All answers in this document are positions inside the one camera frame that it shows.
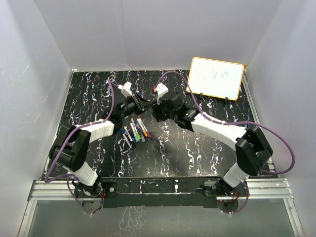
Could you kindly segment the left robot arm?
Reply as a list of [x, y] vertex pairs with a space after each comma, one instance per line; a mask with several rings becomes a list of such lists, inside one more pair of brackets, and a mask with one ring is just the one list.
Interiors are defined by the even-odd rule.
[[112, 105], [104, 119], [84, 125], [63, 125], [49, 151], [48, 157], [54, 165], [58, 164], [85, 185], [84, 190], [91, 197], [101, 194], [102, 185], [97, 182], [97, 173], [86, 162], [89, 144], [104, 137], [110, 137], [122, 128], [122, 119], [140, 115], [149, 110], [152, 103], [133, 93], [122, 102]]

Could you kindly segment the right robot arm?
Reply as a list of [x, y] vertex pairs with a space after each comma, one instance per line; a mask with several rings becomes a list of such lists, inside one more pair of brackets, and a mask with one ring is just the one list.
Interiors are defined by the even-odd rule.
[[273, 150], [260, 127], [225, 125], [223, 121], [210, 121], [201, 112], [185, 105], [175, 92], [158, 92], [153, 102], [156, 121], [172, 119], [182, 129], [207, 135], [225, 143], [236, 153], [237, 161], [215, 184], [202, 184], [199, 192], [205, 196], [233, 195], [238, 185], [250, 176], [257, 176], [273, 154]]

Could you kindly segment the white pen black cap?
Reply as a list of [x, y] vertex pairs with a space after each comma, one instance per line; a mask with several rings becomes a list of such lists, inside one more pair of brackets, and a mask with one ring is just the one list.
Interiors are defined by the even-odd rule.
[[124, 126], [123, 128], [124, 128], [125, 134], [128, 136], [128, 139], [129, 139], [129, 141], [130, 141], [132, 147], [135, 149], [135, 148], [136, 148], [136, 145], [135, 145], [134, 140], [133, 140], [133, 138], [131, 137], [131, 135], [130, 135], [128, 129], [127, 129], [127, 127]]

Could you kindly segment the yellow framed whiteboard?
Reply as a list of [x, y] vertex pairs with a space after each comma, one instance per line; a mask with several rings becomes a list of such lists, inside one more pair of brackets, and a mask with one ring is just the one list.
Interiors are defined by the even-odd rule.
[[187, 91], [235, 101], [239, 97], [244, 65], [194, 57], [191, 61]]

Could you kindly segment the black base bar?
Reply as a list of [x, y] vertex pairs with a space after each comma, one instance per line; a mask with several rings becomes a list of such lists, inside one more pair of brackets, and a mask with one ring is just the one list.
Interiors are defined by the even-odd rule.
[[243, 184], [230, 188], [219, 177], [99, 178], [89, 187], [73, 181], [78, 198], [96, 198], [103, 208], [202, 206], [236, 211], [248, 196]]

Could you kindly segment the aluminium frame rail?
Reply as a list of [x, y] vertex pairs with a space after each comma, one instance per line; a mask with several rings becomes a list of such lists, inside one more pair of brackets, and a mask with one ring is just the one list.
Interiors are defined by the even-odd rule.
[[[302, 230], [298, 215], [293, 202], [292, 191], [288, 181], [281, 178], [252, 178], [245, 181], [247, 184], [248, 196], [243, 197], [249, 199], [282, 199], [296, 237], [302, 237]], [[35, 213], [38, 201], [58, 201], [58, 200], [75, 200], [78, 199], [81, 204], [91, 204], [92, 209], [101, 209], [100, 201], [96, 198], [79, 198], [75, 195], [75, 186], [66, 180], [57, 180], [51, 183], [44, 181], [34, 181], [28, 197], [27, 208], [22, 220], [22, 224], [18, 233], [20, 237], [26, 237], [29, 233], [31, 222]], [[235, 211], [225, 211], [221, 207], [217, 207], [221, 212], [234, 213]]]

